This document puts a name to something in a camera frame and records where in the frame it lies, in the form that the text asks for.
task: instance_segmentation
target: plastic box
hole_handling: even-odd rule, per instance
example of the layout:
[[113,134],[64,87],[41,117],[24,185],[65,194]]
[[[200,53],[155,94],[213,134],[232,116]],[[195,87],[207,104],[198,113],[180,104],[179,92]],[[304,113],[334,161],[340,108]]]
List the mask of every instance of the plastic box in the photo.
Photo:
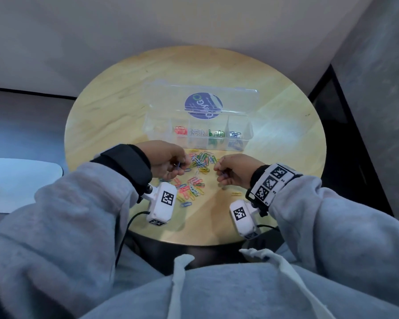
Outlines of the plastic box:
[[143,132],[183,148],[242,151],[253,138],[248,113],[259,103],[259,91],[172,85],[157,80],[143,85],[149,104]]

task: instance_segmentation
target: round purple sticker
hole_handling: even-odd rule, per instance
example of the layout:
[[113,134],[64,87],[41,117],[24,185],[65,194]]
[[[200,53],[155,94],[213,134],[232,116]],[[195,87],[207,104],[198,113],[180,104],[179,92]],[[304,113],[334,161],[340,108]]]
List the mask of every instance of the round purple sticker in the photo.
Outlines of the round purple sticker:
[[219,115],[222,108],[220,98],[211,93],[195,93],[185,101],[185,110],[197,119],[212,119]]

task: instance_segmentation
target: wooden tabletop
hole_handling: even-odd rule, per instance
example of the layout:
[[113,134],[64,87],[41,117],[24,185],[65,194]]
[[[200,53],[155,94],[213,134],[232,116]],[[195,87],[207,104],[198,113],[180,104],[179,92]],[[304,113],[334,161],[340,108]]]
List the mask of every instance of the wooden tabletop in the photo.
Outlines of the wooden tabletop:
[[[245,148],[267,164],[282,162],[320,177],[326,144],[314,107],[291,80],[272,67],[229,50],[204,46],[159,48],[122,60],[103,71],[82,91],[65,128],[65,154],[70,170],[118,143],[148,140],[142,132],[149,107],[142,97],[144,82],[164,79],[181,85],[257,89],[260,104],[250,114],[254,137]],[[233,151],[213,151],[217,158]],[[181,180],[192,177],[187,173]],[[216,175],[203,175],[205,195],[192,206],[175,207],[170,222],[150,225],[143,215],[130,230],[141,235],[183,245],[218,245],[240,241],[229,214],[229,204],[239,187],[218,187]],[[130,215],[147,210],[147,202],[135,205]],[[260,222],[275,225],[267,216]]]

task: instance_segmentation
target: sleeve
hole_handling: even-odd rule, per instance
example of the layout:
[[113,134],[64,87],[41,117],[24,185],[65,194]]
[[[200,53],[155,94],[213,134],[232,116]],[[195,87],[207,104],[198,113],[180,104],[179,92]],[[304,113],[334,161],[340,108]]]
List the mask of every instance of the sleeve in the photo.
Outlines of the sleeve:
[[106,300],[137,199],[128,179],[87,162],[6,216],[0,223],[0,318],[78,318]]
[[301,265],[399,306],[399,221],[321,187],[289,182],[269,209]]

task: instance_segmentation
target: qr code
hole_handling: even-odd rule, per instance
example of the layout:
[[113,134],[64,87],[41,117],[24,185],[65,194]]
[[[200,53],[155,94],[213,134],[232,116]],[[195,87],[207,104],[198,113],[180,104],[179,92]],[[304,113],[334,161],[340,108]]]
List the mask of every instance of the qr code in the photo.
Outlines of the qr code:
[[258,234],[256,232],[252,232],[252,233],[250,233],[248,235],[245,235],[245,238],[246,239],[252,239],[252,238],[254,238],[256,236],[258,236]]
[[285,170],[284,168],[281,168],[280,166],[277,166],[272,172],[271,175],[281,179],[285,174],[287,174],[287,170]]
[[165,191],[162,194],[161,202],[171,206],[173,204],[173,199],[174,199],[174,195],[172,193],[168,193]]
[[160,222],[159,220],[151,220],[149,223],[151,223],[152,225],[156,225],[156,226],[161,226],[161,225],[165,224],[163,222]]
[[263,186],[265,186],[269,190],[272,190],[272,188],[277,184],[277,182],[278,180],[276,180],[272,176],[269,176],[266,178],[265,182],[263,182]]
[[246,217],[247,215],[245,214],[244,208],[239,207],[238,209],[234,210],[234,215],[236,220],[241,220],[242,218]]
[[254,194],[258,199],[260,199],[262,202],[265,201],[266,197],[269,194],[269,190],[266,188],[260,186],[259,190]]

